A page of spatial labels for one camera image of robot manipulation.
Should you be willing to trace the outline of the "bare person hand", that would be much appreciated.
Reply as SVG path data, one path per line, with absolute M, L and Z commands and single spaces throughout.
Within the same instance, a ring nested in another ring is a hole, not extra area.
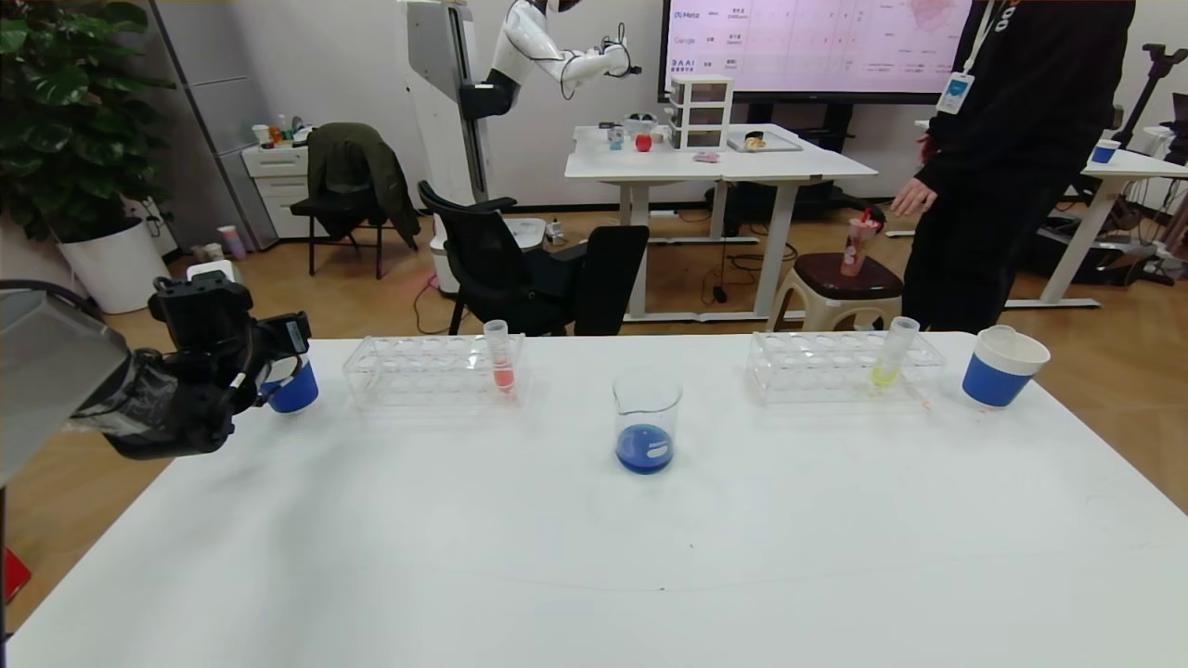
M 918 177 L 909 179 L 895 195 L 895 201 L 887 207 L 891 214 L 899 218 L 909 218 L 929 212 L 937 200 L 937 193 L 930 185 L 925 185 Z

